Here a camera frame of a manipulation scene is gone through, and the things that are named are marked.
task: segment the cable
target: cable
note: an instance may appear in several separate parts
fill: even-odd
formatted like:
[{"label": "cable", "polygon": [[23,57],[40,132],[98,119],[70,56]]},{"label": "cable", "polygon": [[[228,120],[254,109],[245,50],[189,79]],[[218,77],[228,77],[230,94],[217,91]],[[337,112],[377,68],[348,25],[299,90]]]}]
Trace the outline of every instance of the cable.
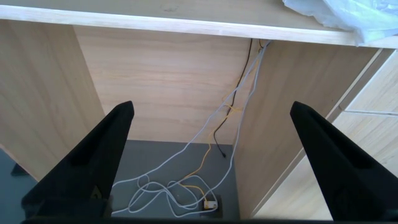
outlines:
[{"label": "cable", "polygon": [[[244,75],[244,71],[246,70],[246,67],[248,66],[249,59],[250,59],[250,53],[251,53],[251,46],[252,46],[252,43],[253,43],[253,38],[250,39],[248,57],[247,57],[247,59],[246,59],[246,63],[244,64],[242,74],[241,74],[241,76],[240,76],[240,78],[239,78],[239,80],[238,80],[238,83],[236,84],[236,87],[239,86],[239,84],[240,84],[240,82],[241,82],[241,80],[242,80],[242,77],[243,77],[243,75]],[[234,92],[234,95],[233,95],[233,97],[232,97],[231,107],[234,106],[234,103],[235,103],[235,96],[236,96],[236,91]],[[226,112],[227,115],[229,115],[229,112],[231,111],[231,107],[228,108],[228,111]],[[218,141],[217,141],[217,138],[216,138],[216,133],[217,133],[217,131],[220,129],[220,127],[222,127],[222,125],[225,123],[225,121],[226,121],[226,118],[223,120],[223,122],[221,122],[221,124],[216,128],[216,131],[214,131],[214,133],[213,133],[213,138],[214,138],[214,141],[216,142],[217,148],[218,148],[218,150],[220,150],[220,153],[223,155],[224,158],[226,157],[226,155],[225,155],[225,153],[221,150],[220,145],[218,144]]]},{"label": "cable", "polygon": [[261,39],[259,39],[259,44],[260,44],[260,50],[263,49],[264,47],[261,45]]},{"label": "cable", "polygon": [[[250,68],[249,68],[249,71],[246,73],[246,76],[245,76],[245,77],[243,78],[243,80],[242,80],[242,84],[246,81],[246,79],[247,79],[247,77],[248,77],[248,74],[249,74],[249,73],[251,72],[251,70],[253,69],[253,66],[254,66],[255,62],[257,61],[257,59],[258,59],[259,57],[260,57],[260,54],[258,54],[257,57],[254,59],[253,63],[251,64],[251,66],[250,66]],[[185,147],[184,147],[183,149],[181,149],[179,152],[177,152],[177,153],[175,153],[174,155],[172,155],[170,158],[168,158],[166,161],[164,161],[163,163],[161,163],[161,165],[159,165],[159,166],[156,167],[155,169],[152,169],[152,170],[148,171],[147,173],[142,174],[142,175],[140,175],[140,176],[138,176],[138,177],[135,177],[135,178],[117,181],[116,183],[114,183],[114,184],[112,185],[112,187],[114,187],[114,186],[116,186],[116,185],[118,185],[118,184],[121,184],[121,183],[130,182],[130,181],[133,181],[133,180],[140,179],[141,177],[143,177],[143,176],[145,176],[145,175],[147,175],[147,174],[150,174],[151,172],[157,171],[157,170],[158,170],[159,168],[161,168],[164,164],[168,163],[168,161],[172,160],[174,157],[176,157],[176,156],[178,156],[179,154],[183,153],[183,152],[187,149],[187,147],[188,147],[188,146],[189,146],[189,145],[190,145],[202,132],[203,132],[203,130],[206,128],[207,124],[209,123],[209,120],[210,120],[215,114],[217,114],[217,112],[219,112],[219,110],[225,105],[225,103],[229,100],[229,98],[232,96],[232,94],[233,94],[235,91],[238,91],[240,88],[241,88],[241,85],[238,86],[238,87],[236,87],[236,88],[227,96],[227,98],[226,98],[226,99],[224,100],[224,102],[217,108],[217,110],[214,111],[214,112],[207,118],[207,120],[206,120],[205,124],[203,125],[203,127],[201,128],[201,130],[199,130],[199,132],[198,132],[198,133],[185,145]]]},{"label": "cable", "polygon": [[[155,169],[152,169],[152,170],[150,170],[149,172],[140,175],[139,177],[135,177],[135,178],[128,179],[128,180],[120,180],[120,181],[118,181],[118,182],[116,182],[116,183],[113,184],[113,187],[115,187],[116,185],[118,185],[118,184],[120,184],[120,183],[123,183],[123,182],[129,182],[129,181],[132,181],[132,180],[138,180],[138,181],[137,181],[137,186],[139,187],[139,189],[138,189],[138,190],[136,191],[136,193],[133,195],[133,197],[131,198],[131,200],[130,200],[130,202],[129,202],[129,205],[128,205],[126,208],[121,209],[121,210],[114,211],[112,214],[115,214],[115,213],[118,213],[118,212],[123,212],[123,211],[128,211],[128,212],[130,212],[130,213],[140,212],[141,210],[145,209],[150,203],[152,203],[161,193],[166,193],[166,194],[167,194],[167,201],[168,201],[168,203],[169,203],[169,207],[170,207],[170,209],[171,209],[171,211],[172,211],[172,213],[174,214],[175,217],[184,217],[184,216],[186,216],[186,215],[195,214],[195,213],[212,212],[212,211],[214,211],[214,210],[217,209],[217,208],[214,208],[214,209],[212,209],[212,210],[198,211],[198,212],[188,212],[188,213],[184,213],[184,214],[182,214],[182,215],[177,215],[177,214],[175,214],[175,212],[174,212],[174,210],[173,210],[173,208],[172,208],[172,205],[171,205],[171,203],[170,203],[170,199],[176,204],[176,206],[181,207],[181,208],[184,208],[184,209],[187,209],[187,210],[194,210],[194,209],[196,209],[197,206],[198,206],[198,203],[200,203],[200,202],[206,197],[206,195],[209,194],[209,193],[211,193],[212,196],[213,196],[213,198],[216,200],[216,197],[215,197],[215,195],[214,195],[214,193],[213,193],[213,190],[216,189],[218,186],[220,186],[220,184],[225,180],[226,176],[229,174],[229,172],[230,172],[230,170],[231,170],[231,168],[232,168],[233,156],[234,156],[234,153],[235,153],[235,150],[236,150],[236,146],[237,146],[238,141],[239,141],[239,134],[240,134],[241,123],[242,123],[242,120],[243,120],[243,117],[244,117],[244,112],[245,112],[245,110],[246,110],[246,106],[247,106],[247,104],[248,104],[248,101],[250,100],[252,94],[253,94],[254,91],[256,90],[256,85],[257,85],[257,78],[258,78],[259,69],[257,69],[257,71],[256,71],[256,76],[255,76],[255,78],[254,78],[253,89],[252,89],[252,91],[250,92],[250,94],[249,94],[249,96],[248,96],[248,98],[246,99],[246,102],[245,102],[245,104],[244,104],[244,108],[243,108],[243,112],[242,112],[242,117],[241,117],[241,120],[240,120],[240,122],[239,122],[239,124],[238,124],[237,138],[236,138],[236,140],[235,140],[233,152],[232,152],[232,155],[231,155],[231,160],[230,160],[230,162],[229,162],[229,168],[228,168],[227,172],[225,173],[224,177],[218,182],[217,185],[215,185],[215,186],[212,187],[212,188],[209,188],[209,186],[206,184],[206,182],[205,182],[200,176],[198,176],[198,175],[191,175],[191,176],[189,176],[189,177],[187,177],[187,178],[183,178],[183,179],[181,179],[181,180],[179,180],[179,181],[177,181],[177,182],[176,182],[176,181],[170,181],[170,182],[167,184],[167,186],[164,186],[164,185],[162,185],[162,184],[160,184],[160,183],[157,183],[157,182],[151,182],[151,181],[149,180],[148,174],[150,174],[151,172],[154,172],[154,171],[160,169],[160,168],[161,168],[164,164],[166,164],[168,161],[170,161],[170,160],[173,159],[175,156],[179,155],[179,154],[182,153],[184,150],[186,150],[186,148],[189,146],[189,144],[192,143],[192,142],[197,138],[197,136],[204,130],[204,128],[205,128],[206,125],[208,124],[209,120],[214,116],[214,114],[217,113],[217,112],[220,110],[220,108],[221,108],[222,106],[224,106],[224,104],[226,103],[226,101],[229,100],[229,98],[231,97],[231,95],[232,95],[234,92],[236,92],[237,90],[239,90],[239,89],[242,87],[242,85],[244,84],[244,82],[246,81],[246,79],[247,79],[247,77],[248,77],[248,74],[251,72],[251,70],[252,70],[252,68],[253,68],[253,66],[254,66],[254,64],[256,63],[257,60],[260,60],[258,66],[261,65],[262,57],[263,57],[263,55],[264,55],[264,52],[265,52],[265,49],[263,49],[263,50],[261,51],[261,53],[260,53],[260,54],[256,57],[256,59],[253,61],[252,65],[250,66],[249,71],[246,73],[246,75],[244,76],[244,78],[243,78],[243,80],[242,80],[242,84],[240,84],[239,86],[237,86],[237,87],[235,88],[235,90],[229,94],[229,96],[228,96],[227,99],[223,102],[223,104],[221,104],[220,107],[219,107],[214,113],[212,113],[212,114],[209,116],[209,118],[207,119],[205,125],[201,128],[201,130],[199,130],[199,132],[193,137],[193,139],[192,139],[190,142],[187,143],[187,145],[186,145],[181,151],[179,151],[179,152],[177,152],[176,154],[172,155],[170,158],[168,158],[166,161],[164,161],[161,165],[159,165],[159,166],[156,167]],[[144,176],[147,177],[148,183],[146,183],[145,185],[143,185],[142,187],[140,187],[140,186],[139,186],[139,179],[140,179],[141,177],[144,177]],[[181,185],[181,182],[182,182],[182,181],[185,181],[185,180],[188,180],[188,179],[191,179],[191,178],[194,178],[194,177],[200,179],[200,180],[203,182],[203,184],[208,188],[208,191],[207,191],[206,193],[204,193],[204,195],[202,196],[202,198],[196,198],[195,194],[194,194],[191,190],[189,190],[187,187],[184,187],[183,185]],[[157,189],[157,190],[148,190],[148,189],[147,189],[148,186],[150,186],[150,185],[152,185],[152,184],[160,186],[161,189]],[[192,194],[192,196],[196,199],[196,201],[193,202],[193,203],[190,203],[190,204],[188,204],[188,205],[181,205],[181,204],[179,204],[179,203],[177,202],[177,200],[175,199],[175,197],[171,194],[171,192],[170,192],[170,190],[169,190],[169,189],[171,189],[172,187],[174,187],[174,186],[176,186],[176,185],[182,186],[185,190],[189,191],[189,192]],[[157,193],[157,194],[155,195],[155,197],[154,197],[152,200],[150,200],[149,202],[147,202],[143,207],[139,208],[138,210],[131,210],[131,207],[139,200],[139,198],[143,195],[144,192]]]},{"label": "cable", "polygon": [[[236,111],[236,109],[234,108],[234,110],[232,110],[232,113],[227,114],[227,115],[223,118],[223,120],[227,119],[227,118],[228,118],[229,116],[231,116],[235,111]],[[211,136],[211,135],[214,133],[214,131],[215,131],[215,129],[212,130],[212,132],[209,134],[209,136]],[[203,163],[205,162],[206,156],[207,156],[207,154],[210,152],[210,149],[211,149],[210,140],[208,141],[207,144],[209,145],[209,148],[207,149],[205,155],[203,156],[203,159],[201,160],[200,167],[199,167],[197,170],[193,171],[192,173],[186,175],[184,178],[187,178],[187,177],[190,177],[190,176],[193,175],[193,174],[196,174],[196,173],[202,168]]]}]

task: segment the gray floor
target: gray floor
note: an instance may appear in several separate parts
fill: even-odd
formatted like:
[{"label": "gray floor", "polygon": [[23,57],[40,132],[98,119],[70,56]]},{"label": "gray floor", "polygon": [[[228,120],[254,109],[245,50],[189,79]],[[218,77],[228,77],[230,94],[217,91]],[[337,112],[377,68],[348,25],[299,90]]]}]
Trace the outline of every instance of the gray floor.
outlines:
[{"label": "gray floor", "polygon": [[[137,177],[147,171],[157,167],[163,161],[168,159],[185,146],[185,143],[175,142],[147,142],[147,141],[128,141],[123,152],[115,181]],[[203,168],[198,172],[206,183],[212,187],[215,186],[225,175],[232,153],[232,147],[221,146],[227,154],[227,158],[222,157],[220,152],[213,146],[209,152]],[[167,185],[171,180],[180,180],[185,175],[191,173],[200,166],[204,153],[208,149],[207,144],[192,144],[182,154],[164,165],[161,169],[149,175],[153,181],[158,181]],[[205,186],[200,181],[188,180],[184,184],[199,185],[203,190]],[[137,182],[122,183],[115,186],[111,195],[113,196],[113,209],[121,209],[127,206],[133,193],[138,189]],[[221,195],[223,204],[223,219],[239,220],[239,206],[236,191],[236,181],[234,169],[228,174],[224,182],[214,190],[215,194]],[[175,189],[174,193],[178,195],[180,203],[190,203],[192,196],[186,193],[184,189]],[[141,208],[155,194],[145,194],[139,199],[133,209]],[[186,210],[175,208],[177,214],[183,214]],[[115,217],[151,217],[151,218],[174,218],[167,204],[166,194],[157,197],[146,209],[139,213],[121,212],[114,214]],[[199,218],[199,215],[189,215],[185,218]]]},{"label": "gray floor", "polygon": [[[136,177],[161,164],[171,155],[181,150],[184,143],[175,142],[150,142],[150,141],[127,141],[123,156],[119,165],[117,180]],[[210,187],[215,186],[224,176],[232,153],[232,147],[222,145],[227,159],[223,158],[220,152],[213,146],[206,161],[198,175],[201,176]],[[167,184],[170,180],[179,180],[191,171],[197,169],[201,163],[204,153],[208,149],[207,144],[192,144],[184,153],[178,155],[160,170],[150,175],[150,179]],[[36,184],[30,177],[12,177],[10,175],[15,162],[2,150],[0,150],[0,178],[3,184],[0,185],[0,223],[20,223],[25,215],[21,208],[22,197]],[[184,184],[199,185],[203,190],[205,186],[198,181],[187,181]],[[116,186],[113,191],[113,208],[124,208],[133,193],[137,190],[136,182],[123,183]],[[236,181],[234,169],[231,170],[224,182],[214,190],[215,194],[221,195],[223,203],[223,219],[239,220],[239,207],[236,192]],[[178,195],[180,203],[190,203],[193,199],[182,189],[173,191]],[[140,198],[137,206],[145,204],[154,195],[148,194]],[[185,210],[176,208],[178,214],[185,213]],[[146,209],[139,213],[131,214],[122,212],[115,214],[115,217],[140,217],[140,218],[173,218],[166,201],[165,194],[160,195]],[[199,215],[189,215],[185,218],[199,218]]]},{"label": "gray floor", "polygon": [[21,199],[36,185],[31,176],[13,177],[10,175],[15,162],[0,149],[0,223],[20,223],[25,219]]}]

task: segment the black cable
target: black cable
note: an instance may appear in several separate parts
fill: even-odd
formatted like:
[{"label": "black cable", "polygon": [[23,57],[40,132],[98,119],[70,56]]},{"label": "black cable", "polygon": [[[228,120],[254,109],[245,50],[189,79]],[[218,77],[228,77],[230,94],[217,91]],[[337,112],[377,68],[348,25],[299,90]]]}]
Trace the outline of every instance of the black cable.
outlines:
[{"label": "black cable", "polygon": [[259,39],[259,44],[260,44],[260,50],[263,49],[264,47],[261,45],[261,39]]},{"label": "black cable", "polygon": [[[246,63],[244,64],[244,68],[243,68],[241,77],[239,78],[239,81],[238,81],[238,84],[236,84],[236,87],[238,87],[239,84],[241,83],[242,77],[243,77],[243,75],[244,75],[244,71],[246,70],[246,67],[248,66],[249,58],[250,58],[250,53],[251,53],[251,46],[252,46],[252,43],[253,43],[253,39],[250,40],[248,58],[246,59]],[[234,92],[234,95],[233,95],[233,97],[232,97],[231,107],[234,106],[234,103],[235,103],[235,96],[236,96],[236,91]],[[228,111],[226,112],[226,115],[229,115],[229,112],[231,112],[231,108],[228,108]],[[226,154],[221,150],[220,145],[219,145],[218,142],[217,142],[217,139],[216,139],[216,132],[219,130],[220,127],[222,127],[222,125],[225,123],[226,120],[227,120],[227,118],[224,119],[224,121],[217,127],[216,131],[214,131],[214,133],[213,133],[214,141],[215,141],[216,144],[217,144],[217,148],[218,148],[218,150],[220,150],[220,153],[223,155],[224,158],[226,157]]]}]

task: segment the yellow cable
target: yellow cable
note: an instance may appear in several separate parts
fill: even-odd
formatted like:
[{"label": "yellow cable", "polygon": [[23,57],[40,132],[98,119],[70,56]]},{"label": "yellow cable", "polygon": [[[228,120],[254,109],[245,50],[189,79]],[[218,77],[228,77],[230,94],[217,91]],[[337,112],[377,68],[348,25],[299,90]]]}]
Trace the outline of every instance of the yellow cable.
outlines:
[{"label": "yellow cable", "polygon": [[[224,121],[225,119],[227,119],[229,116],[231,116],[234,112],[235,112],[235,110],[232,110],[232,112],[230,112],[229,115],[226,115],[226,116],[224,117],[223,121]],[[184,177],[184,179],[187,178],[187,177],[190,177],[190,176],[193,175],[193,174],[196,174],[196,173],[202,168],[203,163],[205,162],[206,156],[207,156],[207,154],[210,152],[210,149],[211,149],[210,137],[211,137],[211,135],[213,134],[213,132],[216,131],[216,129],[217,129],[217,127],[216,127],[214,130],[212,130],[212,132],[209,134],[209,137],[208,137],[209,141],[208,141],[208,143],[207,143],[207,144],[209,145],[209,148],[207,149],[205,155],[203,156],[203,159],[202,159],[202,161],[201,161],[200,167],[199,167],[197,170],[193,171],[192,173],[186,175],[186,176]]]},{"label": "yellow cable", "polygon": [[203,191],[200,187],[198,187],[198,186],[194,186],[194,185],[182,185],[182,184],[180,184],[180,185],[183,186],[183,187],[193,187],[193,188],[199,189],[200,192],[201,192],[201,194],[202,194],[203,196],[205,196],[204,191]]}]

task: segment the white cable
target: white cable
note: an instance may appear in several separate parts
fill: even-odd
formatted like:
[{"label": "white cable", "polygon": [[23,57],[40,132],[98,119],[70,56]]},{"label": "white cable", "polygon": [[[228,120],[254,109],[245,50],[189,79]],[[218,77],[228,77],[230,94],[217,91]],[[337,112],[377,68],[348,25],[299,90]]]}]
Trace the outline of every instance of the white cable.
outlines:
[{"label": "white cable", "polygon": [[260,56],[260,54],[258,54],[257,57],[254,59],[254,61],[253,61],[253,63],[251,64],[251,66],[250,66],[248,72],[246,73],[245,77],[243,78],[241,84],[240,84],[239,86],[237,86],[237,87],[228,95],[228,97],[222,102],[222,104],[217,108],[217,110],[216,110],[215,112],[213,112],[213,113],[209,116],[209,118],[207,119],[205,125],[204,125],[204,126],[201,128],[201,130],[199,130],[199,132],[191,139],[191,141],[189,141],[189,142],[185,145],[185,147],[184,147],[181,151],[179,151],[179,152],[177,152],[176,154],[172,155],[170,158],[168,158],[166,161],[164,161],[161,165],[159,165],[159,166],[156,167],[155,169],[152,169],[152,170],[146,172],[145,174],[142,174],[142,175],[140,175],[140,176],[138,176],[138,177],[135,177],[135,178],[117,181],[116,183],[114,183],[114,184],[112,185],[112,188],[113,188],[114,186],[118,185],[118,184],[121,184],[121,183],[125,183],[125,182],[130,182],[130,181],[133,181],[133,180],[137,180],[137,179],[139,179],[139,178],[141,178],[141,177],[143,177],[143,176],[145,176],[145,175],[147,175],[147,174],[150,174],[151,172],[154,172],[154,171],[158,170],[158,169],[161,168],[164,164],[166,164],[168,161],[172,160],[175,156],[177,156],[177,155],[181,154],[183,151],[185,151],[185,150],[187,149],[187,147],[188,147],[188,146],[199,136],[199,134],[201,134],[201,132],[205,129],[205,127],[207,126],[209,120],[210,120],[210,119],[211,119],[211,118],[212,118],[212,117],[225,105],[225,103],[229,100],[229,98],[232,96],[232,94],[233,94],[235,91],[237,91],[238,89],[240,89],[240,88],[242,87],[243,83],[246,81],[246,78],[248,77],[248,74],[249,74],[249,73],[251,72],[251,70],[253,69],[253,66],[255,65],[257,59],[259,58],[259,56]]},{"label": "white cable", "polygon": [[[264,52],[266,51],[266,47],[268,46],[269,42],[270,42],[270,41],[268,41],[268,43],[266,44],[266,46],[260,51],[260,53],[259,53],[259,54],[257,55],[257,57],[254,59],[253,63],[251,64],[251,66],[250,66],[250,68],[249,68],[249,70],[246,72],[245,77],[243,78],[242,82],[234,89],[234,91],[232,91],[232,92],[228,95],[228,97],[224,100],[224,102],[220,105],[220,107],[219,107],[214,113],[212,113],[212,114],[209,116],[209,118],[207,119],[205,125],[201,128],[201,130],[199,130],[199,132],[193,137],[193,139],[192,139],[190,142],[187,143],[187,145],[186,145],[181,151],[177,152],[176,154],[174,154],[173,156],[171,156],[170,158],[168,158],[168,159],[167,159],[165,162],[163,162],[160,166],[156,167],[155,169],[150,170],[149,172],[147,172],[147,173],[145,173],[145,174],[140,175],[139,177],[135,177],[135,178],[133,178],[133,179],[128,179],[128,180],[120,180],[120,181],[118,181],[118,182],[116,182],[116,183],[113,184],[112,187],[114,187],[115,185],[118,185],[118,184],[120,184],[120,183],[123,183],[123,182],[129,182],[129,181],[137,180],[137,179],[138,179],[138,180],[137,180],[137,186],[139,187],[139,189],[138,189],[138,190],[136,191],[136,193],[132,196],[132,198],[130,199],[129,205],[128,205],[126,208],[121,209],[121,210],[114,211],[114,212],[112,212],[112,214],[119,213],[119,212],[123,212],[123,211],[126,211],[126,210],[128,210],[130,213],[137,213],[137,212],[140,212],[140,211],[142,211],[143,209],[145,209],[147,206],[149,206],[149,205],[150,205],[161,193],[163,193],[163,192],[166,193],[166,195],[167,195],[167,202],[168,202],[168,204],[169,204],[169,207],[170,207],[170,209],[171,209],[173,215],[174,215],[175,217],[177,217],[177,218],[179,218],[179,217],[184,217],[184,216],[186,216],[186,215],[196,214],[196,213],[212,212],[212,211],[214,211],[214,210],[217,209],[217,208],[214,208],[214,209],[212,209],[212,210],[198,211],[198,212],[188,212],[188,213],[184,213],[183,215],[177,215],[177,214],[174,212],[173,208],[172,208],[172,205],[171,205],[171,203],[170,203],[170,198],[171,198],[172,201],[176,204],[176,206],[178,206],[178,207],[180,207],[180,208],[187,209],[187,210],[196,209],[196,208],[198,207],[198,204],[199,204],[199,203],[205,198],[205,196],[206,196],[207,194],[209,194],[209,193],[211,193],[211,194],[213,195],[213,198],[217,201],[217,199],[216,199],[216,197],[215,197],[215,195],[214,195],[213,190],[216,189],[218,186],[220,186],[220,184],[225,180],[225,178],[227,177],[227,175],[229,174],[229,172],[230,172],[230,170],[231,170],[231,168],[232,168],[233,157],[234,157],[234,154],[235,154],[236,146],[238,145],[238,141],[239,141],[239,133],[240,133],[240,129],[241,129],[241,124],[242,124],[244,112],[245,112],[245,110],[246,110],[246,106],[247,106],[247,104],[248,104],[248,102],[249,102],[249,100],[250,100],[252,94],[253,94],[254,91],[256,90],[257,78],[258,78],[258,74],[259,74],[259,68],[260,68],[260,66],[261,66],[262,58],[263,58],[263,56],[264,56]],[[229,162],[229,168],[228,168],[227,172],[225,173],[224,177],[219,181],[219,183],[218,183],[217,185],[215,185],[213,188],[209,188],[209,186],[206,184],[206,182],[205,182],[200,176],[198,176],[198,175],[191,175],[190,177],[181,179],[181,180],[179,180],[179,181],[177,181],[177,182],[176,182],[176,181],[170,181],[170,182],[167,184],[166,187],[165,187],[164,185],[158,183],[158,182],[151,182],[150,179],[149,179],[148,174],[150,174],[151,172],[154,172],[154,171],[156,171],[157,169],[161,168],[161,167],[162,167],[164,164],[166,164],[168,161],[170,161],[170,160],[173,159],[175,156],[177,156],[178,154],[180,154],[180,153],[182,153],[184,150],[186,150],[186,148],[189,146],[189,144],[191,144],[191,143],[196,139],[196,137],[204,130],[204,128],[205,128],[206,125],[208,124],[209,120],[213,117],[213,115],[216,114],[216,113],[220,110],[220,108],[224,106],[224,104],[229,100],[229,98],[232,96],[232,94],[233,94],[235,91],[237,91],[238,89],[240,89],[240,88],[242,87],[242,85],[244,84],[244,82],[246,81],[246,79],[247,79],[247,77],[248,77],[248,74],[249,74],[249,73],[251,72],[251,70],[253,69],[253,67],[254,67],[254,65],[255,65],[255,63],[256,63],[257,60],[259,60],[259,64],[258,64],[258,67],[257,67],[256,76],[255,76],[255,78],[254,78],[253,89],[252,89],[252,91],[250,92],[250,94],[249,94],[249,96],[248,96],[248,98],[246,99],[245,104],[244,104],[244,108],[243,108],[241,120],[240,120],[240,122],[239,122],[239,124],[238,124],[237,138],[236,138],[236,140],[235,140],[235,145],[234,145],[233,152],[232,152],[232,155],[231,155],[231,160],[230,160],[230,162]],[[140,186],[139,186],[139,179],[140,179],[141,177],[143,177],[143,176],[146,176],[146,177],[147,177],[148,183],[146,183],[145,185],[143,185],[142,187],[140,187]],[[193,177],[199,178],[199,179],[206,185],[206,187],[209,189],[209,190],[202,196],[202,198],[200,198],[200,199],[197,199],[196,196],[195,196],[195,194],[194,194],[190,189],[188,189],[187,187],[185,187],[185,186],[183,186],[183,185],[180,185],[180,183],[181,183],[182,181],[187,180],[187,179],[189,179],[189,178],[193,178]],[[148,186],[150,186],[150,185],[152,185],[152,184],[160,186],[161,189],[158,189],[158,190],[148,190],[148,189],[147,189]],[[170,190],[169,190],[169,189],[171,189],[172,187],[174,187],[174,186],[176,186],[176,185],[182,186],[185,190],[189,191],[189,192],[192,194],[193,198],[196,199],[196,201],[193,202],[193,203],[191,203],[191,204],[188,204],[188,205],[181,205],[181,204],[179,204],[179,203],[177,202],[177,200],[175,199],[175,197],[172,195],[172,193],[171,193]],[[141,208],[138,209],[138,210],[132,211],[130,208],[139,200],[139,198],[141,197],[141,195],[142,195],[143,193],[145,193],[145,192],[147,192],[147,193],[157,193],[157,194],[155,195],[154,198],[152,198],[149,202],[147,202],[143,207],[141,207]]]}]

